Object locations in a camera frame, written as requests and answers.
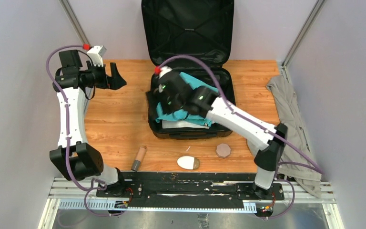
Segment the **teal shirt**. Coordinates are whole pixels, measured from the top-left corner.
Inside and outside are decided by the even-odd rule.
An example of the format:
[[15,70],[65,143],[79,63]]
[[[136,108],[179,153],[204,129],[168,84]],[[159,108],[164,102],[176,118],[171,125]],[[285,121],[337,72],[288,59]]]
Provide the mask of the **teal shirt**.
[[[187,121],[197,125],[210,127],[214,121],[207,119],[206,114],[211,109],[211,104],[219,96],[217,88],[183,72],[171,71],[158,78],[157,90],[153,92],[156,100],[155,120]],[[172,114],[162,114],[158,105],[158,92],[167,94],[181,93],[183,108]]]

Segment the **white shirt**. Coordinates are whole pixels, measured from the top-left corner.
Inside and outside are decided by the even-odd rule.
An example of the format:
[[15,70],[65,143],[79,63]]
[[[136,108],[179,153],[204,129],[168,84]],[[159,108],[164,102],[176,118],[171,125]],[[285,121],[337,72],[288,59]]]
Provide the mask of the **white shirt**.
[[162,128],[164,129],[172,129],[172,128],[200,128],[200,129],[209,129],[208,126],[197,125],[187,121],[161,121]]

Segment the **brown grey cylinder bottle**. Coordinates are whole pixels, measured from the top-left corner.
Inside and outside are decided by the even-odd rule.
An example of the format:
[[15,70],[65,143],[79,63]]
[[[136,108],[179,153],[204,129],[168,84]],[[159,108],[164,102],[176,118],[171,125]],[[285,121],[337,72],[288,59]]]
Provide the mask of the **brown grey cylinder bottle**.
[[134,162],[131,166],[131,170],[134,172],[137,172],[142,164],[142,161],[145,157],[145,154],[147,152],[146,146],[141,146],[135,156]]

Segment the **white round compact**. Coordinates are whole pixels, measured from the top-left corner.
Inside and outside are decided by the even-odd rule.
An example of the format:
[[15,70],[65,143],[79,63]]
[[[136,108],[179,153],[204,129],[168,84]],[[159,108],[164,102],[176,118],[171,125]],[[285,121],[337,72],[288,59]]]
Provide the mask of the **white round compact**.
[[183,169],[196,170],[200,167],[200,160],[193,156],[182,156],[177,159],[177,164]]

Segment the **black suitcase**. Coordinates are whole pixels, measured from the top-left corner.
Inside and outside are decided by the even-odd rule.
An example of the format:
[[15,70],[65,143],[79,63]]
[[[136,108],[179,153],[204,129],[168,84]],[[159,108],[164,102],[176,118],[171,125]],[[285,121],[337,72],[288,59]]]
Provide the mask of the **black suitcase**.
[[[148,53],[155,66],[179,54],[193,56],[213,71],[228,101],[236,104],[231,74],[223,68],[231,53],[234,0],[142,0],[142,18]],[[182,70],[215,87],[211,77],[198,64],[179,59],[167,66]],[[148,101],[148,124],[162,139],[204,139],[229,136],[232,131],[217,123],[200,128],[164,128],[158,118],[153,92],[156,76],[151,76]]]

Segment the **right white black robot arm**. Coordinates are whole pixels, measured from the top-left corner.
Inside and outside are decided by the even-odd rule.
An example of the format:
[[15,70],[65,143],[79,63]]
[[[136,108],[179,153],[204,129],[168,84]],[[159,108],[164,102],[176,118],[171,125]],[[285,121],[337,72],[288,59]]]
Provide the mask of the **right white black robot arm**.
[[164,112],[173,114],[184,110],[189,115],[222,125],[252,143],[257,149],[254,157],[257,165],[254,195],[259,199],[271,195],[278,162],[285,147],[287,128],[283,124],[272,125],[261,121],[207,86],[193,89],[183,79],[183,73],[163,68],[155,81]]

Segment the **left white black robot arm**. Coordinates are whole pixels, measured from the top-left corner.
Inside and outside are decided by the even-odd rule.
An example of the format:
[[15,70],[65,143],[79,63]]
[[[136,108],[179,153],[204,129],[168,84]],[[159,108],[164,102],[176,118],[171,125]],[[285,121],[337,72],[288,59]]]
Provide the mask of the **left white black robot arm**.
[[85,133],[85,105],[96,89],[118,90],[126,85],[115,63],[107,75],[102,45],[68,45],[56,49],[61,67],[49,74],[60,105],[60,135],[57,149],[50,151],[50,161],[69,181],[94,177],[115,197],[127,191],[119,169],[104,164],[101,153],[88,144]]

